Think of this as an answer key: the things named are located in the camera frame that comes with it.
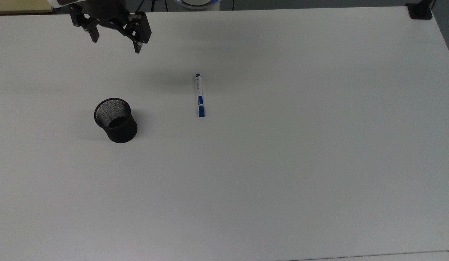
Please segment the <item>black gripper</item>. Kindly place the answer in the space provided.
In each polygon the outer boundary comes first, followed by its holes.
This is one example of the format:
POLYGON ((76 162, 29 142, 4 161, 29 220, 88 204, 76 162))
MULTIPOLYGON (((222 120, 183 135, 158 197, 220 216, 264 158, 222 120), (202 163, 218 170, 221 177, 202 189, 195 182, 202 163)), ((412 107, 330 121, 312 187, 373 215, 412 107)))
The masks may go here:
POLYGON ((70 4, 69 14, 73 25, 87 32, 92 42, 97 43, 99 39, 99 21, 118 24, 120 33, 132 41, 137 54, 149 42, 152 30, 147 15, 144 12, 130 14, 125 0, 85 0, 81 5, 83 9, 80 5, 70 4))

